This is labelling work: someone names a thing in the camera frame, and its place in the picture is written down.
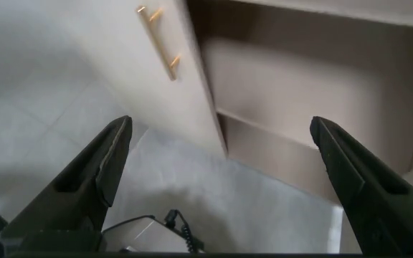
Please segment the tile floor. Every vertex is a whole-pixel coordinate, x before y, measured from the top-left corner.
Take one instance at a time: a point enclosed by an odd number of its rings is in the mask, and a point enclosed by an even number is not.
[[[102,80],[38,83],[0,93],[0,214],[7,220],[125,114]],[[142,214],[162,220],[176,208],[210,252],[338,252],[340,208],[144,125],[134,133],[105,227]]]
[[[9,221],[127,113],[74,43],[30,4],[0,4],[0,214]],[[162,219],[177,208],[210,252],[338,252],[337,206],[146,129],[134,126],[105,226],[141,214]]]

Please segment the white cabinet door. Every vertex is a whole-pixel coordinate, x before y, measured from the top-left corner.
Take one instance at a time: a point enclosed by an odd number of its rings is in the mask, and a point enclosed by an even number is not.
[[[55,22],[75,39],[120,104],[152,128],[224,156],[224,140],[201,69],[189,15],[181,1],[48,1]],[[180,55],[171,81],[137,13],[163,13],[153,26],[167,56]]]

